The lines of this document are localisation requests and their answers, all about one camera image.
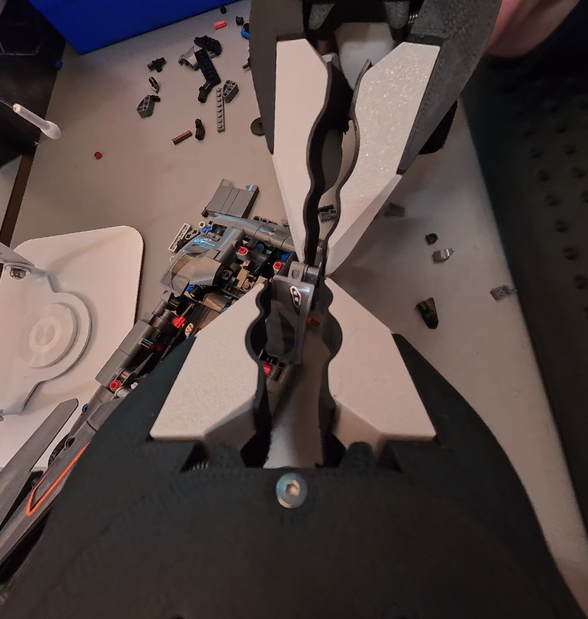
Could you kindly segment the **grey lego car model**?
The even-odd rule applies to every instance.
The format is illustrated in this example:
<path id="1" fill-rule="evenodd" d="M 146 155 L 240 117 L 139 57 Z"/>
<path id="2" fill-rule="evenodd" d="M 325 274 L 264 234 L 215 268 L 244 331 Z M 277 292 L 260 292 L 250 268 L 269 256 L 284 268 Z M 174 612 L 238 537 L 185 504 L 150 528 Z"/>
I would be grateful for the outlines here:
<path id="1" fill-rule="evenodd" d="M 269 284 L 270 309 L 266 343 L 256 352 L 270 414 L 276 413 L 300 364 L 307 327 L 320 325 L 311 314 L 316 287 L 299 282 L 289 228 L 229 215 L 212 221 L 210 231 L 174 253 L 159 305 L 135 323 L 97 375 L 99 388 L 62 439 L 53 439 L 48 466 L 28 492 L 32 468 L 0 527 L 0 568 L 42 524 L 80 456 L 121 402 L 183 342 L 193 344 L 202 329 L 263 283 Z"/>

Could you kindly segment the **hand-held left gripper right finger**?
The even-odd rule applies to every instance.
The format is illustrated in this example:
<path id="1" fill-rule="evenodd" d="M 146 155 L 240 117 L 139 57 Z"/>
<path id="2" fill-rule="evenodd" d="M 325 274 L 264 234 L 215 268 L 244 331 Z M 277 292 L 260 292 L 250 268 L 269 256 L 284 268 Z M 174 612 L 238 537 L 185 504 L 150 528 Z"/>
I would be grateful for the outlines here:
<path id="1" fill-rule="evenodd" d="M 390 329 L 333 280 L 324 280 L 341 343 L 328 363 L 335 403 L 331 433 L 348 448 L 368 444 L 374 455 L 397 440 L 435 438 L 436 431 Z"/>

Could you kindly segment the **person's right forearm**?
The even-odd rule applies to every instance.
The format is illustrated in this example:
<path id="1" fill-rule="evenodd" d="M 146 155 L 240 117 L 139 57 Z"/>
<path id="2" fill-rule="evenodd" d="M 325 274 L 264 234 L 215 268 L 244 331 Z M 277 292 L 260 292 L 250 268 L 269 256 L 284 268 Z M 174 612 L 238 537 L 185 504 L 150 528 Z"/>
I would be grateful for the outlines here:
<path id="1" fill-rule="evenodd" d="M 588 1 L 501 1 L 484 54 L 516 59 L 547 41 L 588 56 Z"/>

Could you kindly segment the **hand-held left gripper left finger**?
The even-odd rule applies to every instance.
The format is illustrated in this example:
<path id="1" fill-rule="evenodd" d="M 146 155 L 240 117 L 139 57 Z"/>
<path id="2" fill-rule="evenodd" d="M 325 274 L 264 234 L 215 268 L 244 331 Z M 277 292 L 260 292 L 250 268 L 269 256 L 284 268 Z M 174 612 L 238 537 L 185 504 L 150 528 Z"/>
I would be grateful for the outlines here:
<path id="1" fill-rule="evenodd" d="M 269 284 L 255 286 L 196 336 L 150 436 L 238 449 L 246 465 L 267 461 L 271 434 L 265 371 Z"/>

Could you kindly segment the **cluster of small lego connectors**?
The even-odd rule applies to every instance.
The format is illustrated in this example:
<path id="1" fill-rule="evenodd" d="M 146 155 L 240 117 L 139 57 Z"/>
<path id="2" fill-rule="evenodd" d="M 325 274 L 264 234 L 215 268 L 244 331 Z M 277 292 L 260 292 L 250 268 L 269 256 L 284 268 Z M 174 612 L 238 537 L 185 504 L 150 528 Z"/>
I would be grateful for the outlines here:
<path id="1" fill-rule="evenodd" d="M 210 231 L 213 221 L 200 221 L 198 227 L 191 225 L 190 223 L 183 223 L 178 233 L 174 237 L 174 240 L 169 245 L 169 251 L 174 254 L 182 249 L 182 247 L 190 242 L 196 236 Z"/>

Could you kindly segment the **pile of loose lego pieces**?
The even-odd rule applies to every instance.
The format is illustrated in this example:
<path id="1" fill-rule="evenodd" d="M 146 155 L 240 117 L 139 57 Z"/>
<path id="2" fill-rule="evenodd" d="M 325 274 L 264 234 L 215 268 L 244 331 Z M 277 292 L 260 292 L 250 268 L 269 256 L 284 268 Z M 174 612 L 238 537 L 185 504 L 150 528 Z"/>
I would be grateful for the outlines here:
<path id="1" fill-rule="evenodd" d="M 240 28 L 240 34 L 246 40 L 250 39 L 250 24 L 244 19 L 243 16 L 236 15 L 235 23 Z M 191 71 L 200 71 L 204 77 L 205 83 L 199 87 L 198 101 L 202 104 L 206 103 L 209 94 L 212 90 L 215 90 L 216 96 L 216 122 L 217 132 L 223 133 L 225 131 L 225 105 L 233 101 L 239 92 L 238 84 L 232 80 L 222 81 L 218 74 L 213 59 L 219 57 L 222 54 L 221 42 L 217 39 L 202 35 L 194 38 L 194 45 L 189 51 L 182 54 L 178 59 L 178 64 L 182 67 L 186 67 Z M 164 57 L 156 58 L 148 63 L 147 68 L 151 72 L 160 73 L 166 65 L 166 59 Z M 143 118 L 150 118 L 153 114 L 155 104 L 161 101 L 160 84 L 154 78 L 149 77 L 149 85 L 153 91 L 153 94 L 143 97 L 141 102 L 137 106 L 138 115 Z M 201 119 L 195 120 L 195 132 L 193 130 L 187 130 L 186 132 L 178 135 L 172 139 L 172 143 L 175 145 L 195 137 L 198 141 L 203 141 L 205 138 L 205 125 Z M 253 135 L 263 136 L 264 125 L 261 118 L 257 118 L 252 121 L 250 126 Z"/>

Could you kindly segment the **blue plastic storage bin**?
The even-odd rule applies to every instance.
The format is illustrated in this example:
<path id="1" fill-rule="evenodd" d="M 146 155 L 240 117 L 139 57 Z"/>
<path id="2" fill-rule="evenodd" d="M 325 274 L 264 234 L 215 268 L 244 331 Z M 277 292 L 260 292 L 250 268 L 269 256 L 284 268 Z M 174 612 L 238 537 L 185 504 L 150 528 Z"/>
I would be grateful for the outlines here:
<path id="1" fill-rule="evenodd" d="M 219 9 L 231 1 L 30 1 L 79 54 Z"/>

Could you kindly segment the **white rounded base plate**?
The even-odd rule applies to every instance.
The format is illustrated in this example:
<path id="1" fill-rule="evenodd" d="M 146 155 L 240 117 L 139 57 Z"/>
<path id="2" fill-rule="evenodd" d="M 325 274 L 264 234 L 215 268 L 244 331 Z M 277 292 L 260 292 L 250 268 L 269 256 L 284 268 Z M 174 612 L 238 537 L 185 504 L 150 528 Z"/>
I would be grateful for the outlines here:
<path id="1" fill-rule="evenodd" d="M 35 388 L 24 411 L 0 421 L 0 468 L 5 466 L 53 409 L 76 398 L 79 406 L 56 440 L 78 420 L 81 408 L 99 388 L 97 374 L 135 323 L 142 266 L 143 240 L 131 227 L 113 227 L 25 241 L 15 252 L 50 276 L 52 289 L 80 298 L 90 314 L 87 345 L 66 373 Z M 15 280 L 7 273 L 0 280 L 0 408 L 14 399 L 12 363 L 25 321 L 42 305 L 61 299 L 36 295 L 46 290 L 36 276 Z"/>

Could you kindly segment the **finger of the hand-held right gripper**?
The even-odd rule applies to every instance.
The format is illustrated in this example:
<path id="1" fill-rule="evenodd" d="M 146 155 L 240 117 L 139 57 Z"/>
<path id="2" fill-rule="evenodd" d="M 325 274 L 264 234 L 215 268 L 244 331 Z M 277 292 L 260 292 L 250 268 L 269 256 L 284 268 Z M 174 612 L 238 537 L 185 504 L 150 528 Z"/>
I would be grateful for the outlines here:
<path id="1" fill-rule="evenodd" d="M 355 88 L 352 161 L 336 185 L 337 221 L 326 242 L 325 274 L 344 262 L 401 176 L 406 150 L 440 47 L 405 42 L 367 61 Z"/>
<path id="2" fill-rule="evenodd" d="M 342 161 L 343 73 L 305 39 L 276 46 L 273 163 L 295 252 L 316 265 L 318 207 Z"/>

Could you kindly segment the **dark grey lego panel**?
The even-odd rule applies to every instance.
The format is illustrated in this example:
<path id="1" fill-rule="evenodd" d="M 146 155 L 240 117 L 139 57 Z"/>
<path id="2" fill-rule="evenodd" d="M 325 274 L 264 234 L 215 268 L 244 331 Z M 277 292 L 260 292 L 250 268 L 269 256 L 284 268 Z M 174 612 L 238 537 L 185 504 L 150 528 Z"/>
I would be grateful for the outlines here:
<path id="1" fill-rule="evenodd" d="M 259 187 L 256 184 L 239 189 L 231 181 L 222 179 L 202 216 L 212 219 L 219 215 L 229 215 L 246 219 L 258 195 Z"/>

